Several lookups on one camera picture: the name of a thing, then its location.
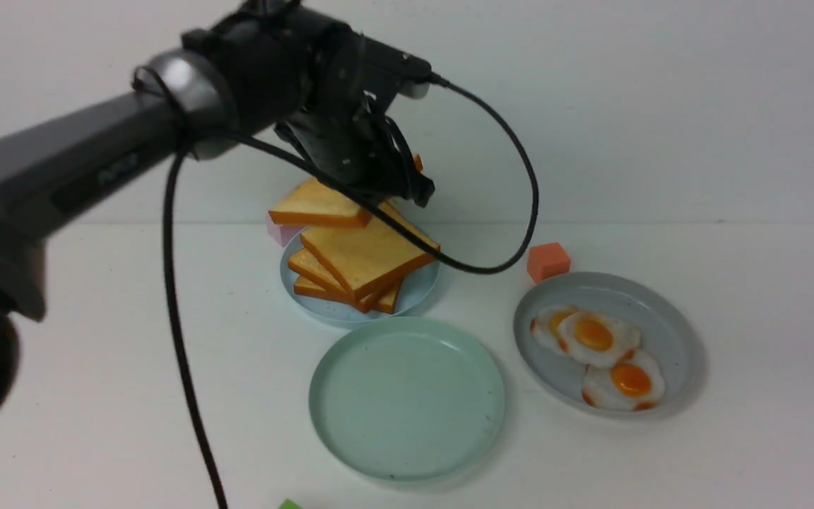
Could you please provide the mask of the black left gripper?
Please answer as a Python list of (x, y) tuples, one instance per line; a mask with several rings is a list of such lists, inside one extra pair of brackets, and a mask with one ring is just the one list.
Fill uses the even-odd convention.
[(434, 183), (387, 114), (396, 97), (362, 90), (358, 35), (300, 1), (245, 1), (212, 27), (183, 33), (181, 45), (224, 78), (243, 133), (272, 126), (323, 182), (426, 206)]

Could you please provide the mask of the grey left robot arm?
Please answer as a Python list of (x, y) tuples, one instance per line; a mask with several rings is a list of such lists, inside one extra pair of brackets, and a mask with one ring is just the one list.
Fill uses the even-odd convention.
[(298, 1), (244, 1), (136, 68), (129, 93), (0, 138), (0, 408), (20, 360), (10, 316), (45, 318), (58, 230), (170, 157), (214, 159), (268, 128), (321, 182), (426, 206), (434, 185), (387, 108), (432, 75)]

